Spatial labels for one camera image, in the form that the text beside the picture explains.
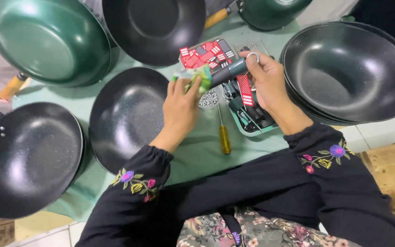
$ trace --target hand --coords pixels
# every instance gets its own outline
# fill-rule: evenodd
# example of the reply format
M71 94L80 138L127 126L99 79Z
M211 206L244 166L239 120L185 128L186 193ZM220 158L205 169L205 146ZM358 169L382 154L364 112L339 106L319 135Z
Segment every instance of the hand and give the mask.
M249 53L243 51L240 56L246 58ZM290 100L286 92L283 65L262 53L259 55L259 63L253 55L246 59L259 105L274 118L284 134L302 132L313 121Z
M188 79L171 81L167 87L167 98L162 107L164 127L158 136L149 144L173 153L184 138L193 130L199 116L198 102L200 77L195 80L190 90L185 93Z
M243 51L240 56L247 57L250 51ZM286 92L283 65L260 52L260 62L251 55L246 60L246 66L252 75L255 84L255 93L259 105L269 112L276 113L282 106L292 104Z

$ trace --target person's left hand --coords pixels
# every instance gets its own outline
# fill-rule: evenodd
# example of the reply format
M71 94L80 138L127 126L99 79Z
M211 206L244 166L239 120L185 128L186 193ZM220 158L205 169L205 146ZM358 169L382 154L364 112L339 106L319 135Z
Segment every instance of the person's left hand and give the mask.
M188 79L171 81L167 87L167 98L162 107L164 127L149 144L173 153L184 138L193 130L199 116L200 77L195 80L190 90L185 93Z

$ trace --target table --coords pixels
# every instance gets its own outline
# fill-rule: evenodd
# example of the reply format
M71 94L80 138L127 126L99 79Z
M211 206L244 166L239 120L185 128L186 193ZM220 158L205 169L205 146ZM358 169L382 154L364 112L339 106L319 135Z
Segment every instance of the table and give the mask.
M227 19L205 31L201 41L212 37L220 37L236 48L261 40L268 54L278 59L283 46L299 30L299 25L296 21L293 21L288 26L277 31L257 32L249 29L238 14L232 14ZM17 108L32 102L60 104L79 119L87 134L91 107L100 90L121 71L137 66L146 65L135 61L119 48L114 48L113 68L101 82L89 87L59 88L48 87L31 80L30 85L13 98L13 107ZM178 63L169 67L155 69L171 78L174 71L182 69L182 65ZM279 128L256 137L246 137L237 129L225 102L222 102L221 110L224 125L229 132L232 153L230 155L222 155L220 151L220 123L217 107L201 110L195 129L174 153L175 159L171 163L171 175L166 185L183 183L204 177L288 147ZM96 201L112 182L114 176L105 171L92 154L87 159L89 159L89 164L83 174L60 199L49 205L45 210L69 216L79 222L84 222L88 219Z

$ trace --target black sleeve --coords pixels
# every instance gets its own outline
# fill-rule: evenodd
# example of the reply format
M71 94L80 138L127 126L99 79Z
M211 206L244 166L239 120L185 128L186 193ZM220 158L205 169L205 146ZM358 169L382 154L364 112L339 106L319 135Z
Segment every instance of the black sleeve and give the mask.
M141 148L98 200L76 247L141 246L135 231L153 214L172 159L165 150Z
M395 218L368 169L341 132L315 123L285 136L306 172L320 185L325 206L318 216L330 235L363 247L394 246Z

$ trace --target screwdriver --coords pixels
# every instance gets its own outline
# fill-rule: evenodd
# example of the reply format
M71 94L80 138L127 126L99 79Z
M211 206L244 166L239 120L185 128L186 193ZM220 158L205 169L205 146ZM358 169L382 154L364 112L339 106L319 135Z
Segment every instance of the screwdriver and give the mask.
M222 146L222 153L223 154L230 154L231 153L231 144L230 144L230 140L228 139L227 127L225 127L222 122L222 114L220 113L220 105L219 104L217 104L217 108L219 109L219 117L220 117L219 136L220 136L220 145Z

